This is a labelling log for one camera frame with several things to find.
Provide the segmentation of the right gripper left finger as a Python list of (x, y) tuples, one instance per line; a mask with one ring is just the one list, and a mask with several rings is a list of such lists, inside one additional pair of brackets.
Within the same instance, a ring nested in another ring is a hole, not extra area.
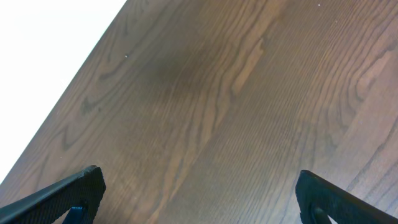
[(106, 190), (100, 167), (89, 166), (1, 208), (1, 223), (93, 223)]

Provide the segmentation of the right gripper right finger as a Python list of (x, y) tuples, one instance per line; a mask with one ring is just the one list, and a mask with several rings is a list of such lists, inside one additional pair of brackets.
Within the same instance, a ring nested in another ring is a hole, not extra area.
[(303, 224), (393, 223), (397, 218), (349, 194), (309, 170), (301, 170), (295, 194)]

